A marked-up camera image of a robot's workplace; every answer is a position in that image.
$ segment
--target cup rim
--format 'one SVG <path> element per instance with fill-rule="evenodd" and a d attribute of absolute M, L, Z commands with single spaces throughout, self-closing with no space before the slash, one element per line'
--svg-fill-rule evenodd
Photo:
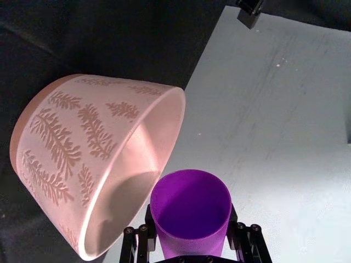
<path fill-rule="evenodd" d="M 163 180 L 164 178 L 166 178 L 167 176 L 173 175 L 173 174 L 178 173 L 178 172 L 180 172 L 180 171 L 196 171 L 196 172 L 200 171 L 200 172 L 206 173 L 207 175 L 210 175 L 210 176 L 212 176 L 214 179 L 218 180 L 218 181 L 220 182 L 220 184 L 222 184 L 222 185 L 224 186 L 225 192 L 227 193 L 227 195 L 228 195 L 228 197 L 229 197 L 229 213 L 228 213 L 227 217 L 225 218 L 223 224 L 221 224 L 221 226 L 218 228 L 218 230 L 216 230 L 216 232 L 211 233 L 210 235 L 207 235 L 207 236 L 204 236 L 204 237 L 201 237 L 201 238 L 181 238 L 181 237 L 177 237 L 177 236 L 174 236 L 174 235 L 168 233 L 168 232 L 167 232 L 163 227 L 161 227 L 160 224 L 155 220 L 154 212 L 152 211 L 152 205 L 151 205 L 152 199 L 153 199 L 153 193 L 151 193 L 151 197 L 150 197 L 150 211 L 151 211 L 151 216 L 152 216 L 152 218 L 154 218 L 155 225 L 157 225 L 157 227 L 159 227 L 159 228 L 163 231 L 163 233 L 165 233 L 165 234 L 168 235 L 169 237 L 172 237 L 172 238 L 177 239 L 177 240 L 180 240 L 180 241 L 199 241 L 199 240 L 202 240 L 202 239 L 205 239 L 205 238 L 209 238 L 209 237 L 212 237 L 212 236 L 216 235 L 219 231 L 221 231 L 221 230 L 223 229 L 223 227 L 225 226 L 225 224 L 227 224 L 227 221 L 230 219 L 230 214 L 231 214 L 231 195 L 230 195 L 230 192 L 229 192 L 227 186 L 225 185 L 224 182 L 222 182 L 222 180 L 221 180 L 220 178 L 218 178 L 218 177 L 215 176 L 214 174 L 211 174 L 211 173 L 209 173 L 209 172 L 207 172 L 207 171 L 199 170 L 199 169 L 181 169 L 181 170 L 174 171 L 174 172 L 172 172 L 172 173 L 169 173 L 169 174 L 165 175 L 165 176 L 164 176 L 163 178 L 161 178 L 156 184 L 162 182 L 162 180 Z"/>

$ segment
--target white table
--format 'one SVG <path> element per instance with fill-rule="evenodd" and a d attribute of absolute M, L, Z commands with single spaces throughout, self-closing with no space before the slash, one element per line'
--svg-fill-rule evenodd
<path fill-rule="evenodd" d="M 351 262 L 351 33 L 269 15 L 250 31 L 238 12 L 224 9 L 186 88 L 163 174 L 216 174 L 239 220 L 262 226 L 273 262 Z M 150 262 L 162 259 L 158 243 Z"/>

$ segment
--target dark background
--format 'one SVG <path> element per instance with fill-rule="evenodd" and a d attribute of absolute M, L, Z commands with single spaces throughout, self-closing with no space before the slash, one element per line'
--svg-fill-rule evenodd
<path fill-rule="evenodd" d="M 31 98 L 73 73 L 185 89 L 226 4 L 235 1 L 2 2 L 0 262 L 82 262 L 10 165 L 10 136 Z M 266 0 L 263 12 L 351 31 L 350 0 Z"/>

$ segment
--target leaf design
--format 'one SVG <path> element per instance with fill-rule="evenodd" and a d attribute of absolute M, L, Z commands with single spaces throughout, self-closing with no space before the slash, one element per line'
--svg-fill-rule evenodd
<path fill-rule="evenodd" d="M 90 174 L 88 167 L 83 164 L 82 170 L 78 173 L 79 182 L 81 183 L 81 193 L 83 194 L 82 204 L 85 207 L 90 201 L 90 195 L 93 192 L 93 177 Z"/>
<path fill-rule="evenodd" d="M 68 242 L 73 247 L 75 251 L 78 251 L 78 241 L 73 232 L 70 230 L 69 227 L 64 227 L 62 224 L 60 225 L 60 229 L 63 232 L 65 238 L 68 239 Z"/>
<path fill-rule="evenodd" d="M 72 97 L 69 94 L 62 92 L 55 92 L 53 95 L 49 97 L 49 103 L 56 105 L 56 107 L 61 107 L 64 109 L 74 109 L 80 108 L 79 102 L 82 98 Z"/>
<path fill-rule="evenodd" d="M 45 142 L 45 148 L 51 152 L 51 159 L 57 163 L 57 168 L 65 174 L 65 180 L 73 175 L 72 167 L 81 159 L 80 146 L 73 146 L 68 137 L 72 132 L 62 128 L 56 113 L 51 109 L 42 109 L 35 115 L 30 128 L 31 132 L 40 134 Z"/>
<path fill-rule="evenodd" d="M 137 94 L 150 94 L 150 95 L 162 95 L 163 92 L 161 92 L 158 89 L 152 88 L 152 87 L 129 87 L 129 89 L 135 91 Z"/>
<path fill-rule="evenodd" d="M 98 118 L 97 108 L 88 104 L 78 111 L 78 117 L 82 120 L 81 126 L 88 135 L 88 146 L 92 148 L 90 154 L 100 157 L 102 160 L 109 158 L 117 144 L 112 144 L 112 135 L 105 132 L 105 128 Z"/>
<path fill-rule="evenodd" d="M 21 171 L 20 174 L 21 174 L 23 180 L 25 181 L 28 190 L 31 192 L 31 194 L 34 196 L 34 198 L 37 199 L 37 193 L 35 191 L 35 188 L 34 188 L 32 182 L 30 180 L 28 180 L 28 178 L 26 177 L 26 175 L 23 171 Z"/>
<path fill-rule="evenodd" d="M 111 84 L 123 84 L 124 81 L 118 81 L 116 79 L 98 79 L 98 78 L 82 78 L 75 81 L 76 83 L 85 83 L 88 85 L 100 85 L 108 86 Z"/>
<path fill-rule="evenodd" d="M 49 173 L 41 169 L 41 164 L 30 153 L 30 150 L 22 153 L 23 165 L 32 175 L 34 182 L 42 189 L 44 195 L 50 198 L 57 206 L 59 206 L 59 200 L 61 199 L 65 203 L 68 200 L 73 201 L 74 198 L 69 194 L 69 189 L 64 184 L 60 174 L 49 175 Z"/>
<path fill-rule="evenodd" d="M 126 102 L 121 102 L 119 104 L 113 103 L 106 103 L 106 106 L 110 109 L 112 116 L 124 116 L 127 119 L 135 119 L 138 114 L 138 108 L 135 105 L 130 105 Z"/>

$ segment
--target black clamp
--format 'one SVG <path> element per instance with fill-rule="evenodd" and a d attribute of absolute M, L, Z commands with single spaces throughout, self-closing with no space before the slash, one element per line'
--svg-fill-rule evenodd
<path fill-rule="evenodd" d="M 138 229 L 130 226 L 124 229 L 120 263 L 134 263 L 134 258 L 137 263 L 149 263 L 149 253 L 155 251 L 156 237 L 155 222 L 148 205 L 145 224 Z M 212 255 L 184 255 L 157 263 L 272 263 L 261 227 L 256 224 L 248 227 L 238 222 L 234 206 L 231 207 L 227 238 L 230 249 L 236 251 L 237 261 Z"/>
<path fill-rule="evenodd" d="M 237 19 L 252 29 L 261 14 L 262 4 L 263 0 L 237 0 L 236 5 L 241 8 Z"/>

